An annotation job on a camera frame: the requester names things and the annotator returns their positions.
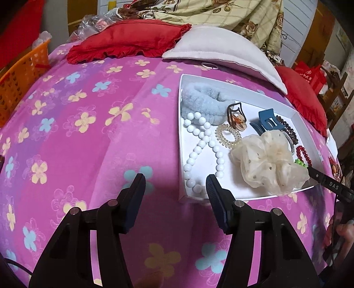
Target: floral blanket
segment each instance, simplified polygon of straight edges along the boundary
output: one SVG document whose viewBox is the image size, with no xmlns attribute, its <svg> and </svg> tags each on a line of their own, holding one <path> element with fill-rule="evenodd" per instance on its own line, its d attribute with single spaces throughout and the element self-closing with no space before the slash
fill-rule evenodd
<svg viewBox="0 0 354 288">
<path fill-rule="evenodd" d="M 231 236 L 218 228 L 210 207 L 178 202 L 180 77 L 209 77 L 286 100 L 268 82 L 222 66 L 208 70 L 192 60 L 135 56 L 69 65 L 65 55 L 72 45 L 50 55 L 53 68 L 31 87 L 0 131 L 0 153 L 5 156 L 0 252 L 33 271 L 72 207 L 101 206 L 140 172 L 147 179 L 145 195 L 135 226 L 121 236 L 133 282 L 161 270 L 163 287 L 216 287 Z M 310 124 L 307 127 L 331 175 L 325 141 Z M 248 204 L 267 211 L 282 209 L 320 270 L 333 201 L 334 194 L 315 187 Z M 257 281 L 260 241 L 257 233 L 250 284 Z M 94 280 L 101 284 L 95 233 L 91 248 Z M 12 269 L 28 283 L 25 272 Z"/>
<path fill-rule="evenodd" d="M 283 0 L 137 0 L 119 14 L 177 25 L 218 26 L 239 33 L 258 48 L 280 53 Z"/>
</svg>

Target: pink floral bedsheet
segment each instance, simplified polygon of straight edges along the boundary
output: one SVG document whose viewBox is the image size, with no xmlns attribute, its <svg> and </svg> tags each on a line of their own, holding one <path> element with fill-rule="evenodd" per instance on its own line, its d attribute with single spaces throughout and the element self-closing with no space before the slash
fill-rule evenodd
<svg viewBox="0 0 354 288">
<path fill-rule="evenodd" d="M 132 280 L 161 270 L 164 287 L 215 287 L 231 237 L 218 228 L 210 207 L 178 202 L 178 133 L 171 127 L 177 127 L 181 74 L 286 100 L 270 83 L 228 68 L 207 70 L 197 61 L 136 56 L 69 65 L 65 55 L 71 45 L 50 55 L 53 68 L 31 87 L 1 130 L 6 161 L 0 175 L 0 252 L 32 271 L 71 207 L 99 207 L 140 172 L 147 179 L 146 193 L 135 226 L 121 237 Z M 308 128 L 330 175 L 325 141 Z M 334 194 L 315 187 L 248 204 L 267 211 L 281 208 L 320 270 L 333 200 Z M 94 235 L 92 247 L 99 284 Z M 257 234 L 250 284 L 257 279 L 259 249 Z M 13 269 L 28 283 L 25 272 Z"/>
</svg>

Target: silver screw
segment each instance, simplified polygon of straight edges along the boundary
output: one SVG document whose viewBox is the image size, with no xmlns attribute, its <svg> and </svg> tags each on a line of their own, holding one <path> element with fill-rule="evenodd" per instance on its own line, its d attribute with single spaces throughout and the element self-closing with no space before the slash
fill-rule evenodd
<svg viewBox="0 0 354 288">
<path fill-rule="evenodd" d="M 118 204 L 118 201 L 115 200 L 115 199 L 112 199 L 112 200 L 109 200 L 109 201 L 108 201 L 108 206 L 113 207 L 113 206 L 115 206 L 115 205 L 117 205 L 117 204 Z"/>
<path fill-rule="evenodd" d="M 79 212 L 79 208 L 77 208 L 77 207 L 73 207 L 73 208 L 70 209 L 70 214 L 71 214 L 71 215 L 75 215 L 75 214 L 77 214 L 78 212 Z"/>
<path fill-rule="evenodd" d="M 280 216 L 283 212 L 282 212 L 279 208 L 274 208 L 274 209 L 273 209 L 273 213 L 274 213 L 275 215 Z"/>
<path fill-rule="evenodd" d="M 234 204 L 237 206 L 237 207 L 243 207 L 245 206 L 245 202 L 243 202 L 242 200 L 236 200 L 234 202 Z"/>
</svg>

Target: red pillow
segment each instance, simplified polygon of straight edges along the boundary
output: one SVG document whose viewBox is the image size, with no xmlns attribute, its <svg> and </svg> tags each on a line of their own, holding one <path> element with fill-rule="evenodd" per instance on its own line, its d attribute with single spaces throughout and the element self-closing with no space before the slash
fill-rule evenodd
<svg viewBox="0 0 354 288">
<path fill-rule="evenodd" d="M 326 113 L 309 83 L 291 68 L 278 66 L 275 69 L 286 86 L 290 103 L 323 137 L 327 137 Z"/>
<path fill-rule="evenodd" d="M 138 53 L 146 57 L 160 57 L 173 48 L 191 27 L 190 24 L 172 25 L 161 20 L 123 20 L 73 46 L 67 60 L 69 64 L 77 64 L 108 56 L 135 56 Z"/>
</svg>

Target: orange plastic basket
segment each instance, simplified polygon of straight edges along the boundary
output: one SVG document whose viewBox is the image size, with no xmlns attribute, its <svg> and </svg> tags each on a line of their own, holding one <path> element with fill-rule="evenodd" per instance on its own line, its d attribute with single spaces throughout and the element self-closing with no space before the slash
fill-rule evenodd
<svg viewBox="0 0 354 288">
<path fill-rule="evenodd" d="M 18 60 L 0 79 L 0 127 L 36 80 L 50 69 L 47 40 Z"/>
</svg>

